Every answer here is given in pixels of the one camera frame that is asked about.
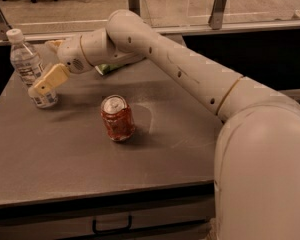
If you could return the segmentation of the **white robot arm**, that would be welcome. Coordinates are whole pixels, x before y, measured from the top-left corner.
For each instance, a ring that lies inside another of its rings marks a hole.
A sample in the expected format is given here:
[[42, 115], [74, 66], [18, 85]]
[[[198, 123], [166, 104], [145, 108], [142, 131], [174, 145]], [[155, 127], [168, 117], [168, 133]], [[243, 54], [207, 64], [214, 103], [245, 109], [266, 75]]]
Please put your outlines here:
[[217, 240], [300, 240], [298, 102], [158, 34], [129, 10], [51, 46], [59, 61], [30, 96], [102, 63], [151, 60], [224, 123], [214, 160]]

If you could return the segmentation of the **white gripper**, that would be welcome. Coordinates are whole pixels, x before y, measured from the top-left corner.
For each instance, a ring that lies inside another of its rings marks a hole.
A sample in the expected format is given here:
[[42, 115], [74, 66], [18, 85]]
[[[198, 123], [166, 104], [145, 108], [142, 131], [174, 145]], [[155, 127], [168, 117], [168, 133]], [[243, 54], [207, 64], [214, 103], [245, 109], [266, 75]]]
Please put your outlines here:
[[69, 79], [70, 72], [81, 74], [93, 69], [83, 53], [80, 35], [65, 40], [49, 40], [45, 42], [45, 46], [52, 52], [57, 52], [61, 63], [46, 66], [43, 74], [28, 89], [31, 98], [40, 97], [53, 91]]

